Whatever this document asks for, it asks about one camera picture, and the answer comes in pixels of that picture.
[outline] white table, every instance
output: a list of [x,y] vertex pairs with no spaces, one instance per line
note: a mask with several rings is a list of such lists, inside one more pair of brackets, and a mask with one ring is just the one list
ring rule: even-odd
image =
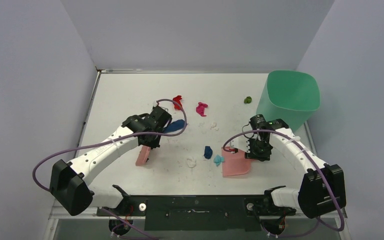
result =
[[[177,95],[183,97],[188,126],[180,136],[162,137],[161,147],[151,151],[145,166],[135,166],[137,147],[107,167],[92,184],[116,184],[131,195],[262,194],[281,185],[299,189],[303,176],[277,150],[272,151],[270,161],[254,161],[246,175],[223,177],[222,166],[213,163],[214,156],[221,155],[223,143],[240,133],[256,114],[266,79],[263,73],[102,74],[81,146],[103,141],[131,115],[149,113],[153,101]],[[244,104],[246,96],[252,97],[251,104]],[[209,105],[207,117],[196,113],[198,102]],[[172,103],[161,106],[169,109],[173,120],[183,118]],[[219,130],[210,129],[213,122]],[[295,134],[311,147],[304,126]],[[203,157],[205,146],[213,150],[211,160]],[[194,168],[188,167],[187,158],[196,160]]]

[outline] dark blue cloth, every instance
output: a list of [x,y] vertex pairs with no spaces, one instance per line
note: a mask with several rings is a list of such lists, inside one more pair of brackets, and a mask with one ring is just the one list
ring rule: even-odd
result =
[[211,147],[210,146],[205,146],[204,157],[206,159],[210,159],[212,155],[213,155],[213,150],[211,149]]
[[166,133],[171,133],[171,132],[180,130],[183,128],[184,125],[185,125],[185,120],[183,120],[183,119],[176,120],[176,121],[170,123],[170,125],[168,125],[165,128],[164,133],[166,134]]

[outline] bolt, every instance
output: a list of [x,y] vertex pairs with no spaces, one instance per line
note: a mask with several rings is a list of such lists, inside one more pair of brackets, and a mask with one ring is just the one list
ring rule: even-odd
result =
[[254,204],[251,202],[246,205],[246,209],[248,209],[249,211],[252,211],[253,207],[254,207]]
[[145,211],[147,209],[147,205],[145,203],[141,203],[139,204],[139,210],[141,212]]

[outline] white wall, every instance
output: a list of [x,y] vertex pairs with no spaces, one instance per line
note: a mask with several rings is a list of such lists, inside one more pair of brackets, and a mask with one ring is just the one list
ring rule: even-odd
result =
[[309,124],[345,172],[353,239],[384,239],[384,1],[336,0],[297,69],[320,87]]
[[333,0],[61,0],[99,69],[295,69]]
[[0,0],[0,240],[42,239],[53,197],[32,169],[76,145],[95,77],[59,0]]

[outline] green bin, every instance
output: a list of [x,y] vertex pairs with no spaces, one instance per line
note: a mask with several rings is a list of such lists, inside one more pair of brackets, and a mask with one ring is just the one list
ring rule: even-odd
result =
[[276,70],[268,74],[257,114],[266,121],[282,119],[295,131],[320,107],[320,91],[307,73]]

